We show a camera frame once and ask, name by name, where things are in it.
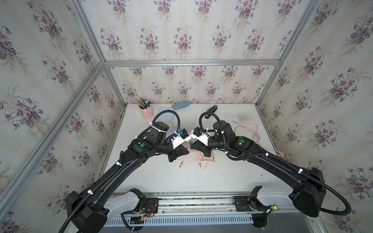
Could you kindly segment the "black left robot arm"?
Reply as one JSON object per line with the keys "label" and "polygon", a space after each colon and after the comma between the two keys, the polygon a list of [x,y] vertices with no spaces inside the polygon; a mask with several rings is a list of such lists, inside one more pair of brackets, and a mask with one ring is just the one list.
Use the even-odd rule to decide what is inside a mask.
{"label": "black left robot arm", "polygon": [[81,233],[97,233],[106,224],[112,207],[105,204],[120,184],[149,158],[166,155],[169,162],[188,154],[188,149],[178,140],[188,138],[188,133],[177,126],[175,133],[166,136],[169,126],[157,119],[163,114],[173,114],[180,124],[179,115],[173,110],[157,114],[148,128],[135,138],[127,150],[119,153],[118,161],[97,181],[82,192],[71,192],[66,198],[67,219],[60,228],[63,233],[72,222]]}

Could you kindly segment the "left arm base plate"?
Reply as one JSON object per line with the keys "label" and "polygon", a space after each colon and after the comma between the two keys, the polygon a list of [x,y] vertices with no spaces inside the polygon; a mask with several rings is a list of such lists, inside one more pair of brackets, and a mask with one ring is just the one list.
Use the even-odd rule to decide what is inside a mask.
{"label": "left arm base plate", "polygon": [[125,215],[153,215],[158,212],[159,198],[145,198],[140,200],[132,211],[124,212]]}

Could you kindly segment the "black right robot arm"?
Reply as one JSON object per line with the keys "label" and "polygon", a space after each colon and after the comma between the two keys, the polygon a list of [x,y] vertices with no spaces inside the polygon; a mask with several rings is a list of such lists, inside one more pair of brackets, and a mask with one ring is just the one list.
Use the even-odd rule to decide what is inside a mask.
{"label": "black right robot arm", "polygon": [[[196,137],[196,141],[192,143],[191,149],[198,150],[205,156],[211,155],[213,150],[222,151],[232,161],[247,161],[284,181],[293,190],[288,197],[294,207],[307,216],[318,217],[320,212],[346,216],[352,211],[347,199],[325,184],[320,170],[296,166],[270,153],[253,140],[245,136],[236,136],[231,125],[215,113],[202,113],[199,117],[199,127],[194,129],[192,136]],[[322,208],[327,191],[345,205],[343,210]]]}

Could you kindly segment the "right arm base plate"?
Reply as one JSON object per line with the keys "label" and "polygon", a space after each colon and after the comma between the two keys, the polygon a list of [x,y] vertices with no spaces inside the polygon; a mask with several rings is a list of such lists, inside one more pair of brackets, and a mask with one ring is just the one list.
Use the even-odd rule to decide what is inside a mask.
{"label": "right arm base plate", "polygon": [[256,197],[251,196],[235,196],[233,204],[237,212],[259,212],[269,214],[277,207],[275,205],[265,206]]}

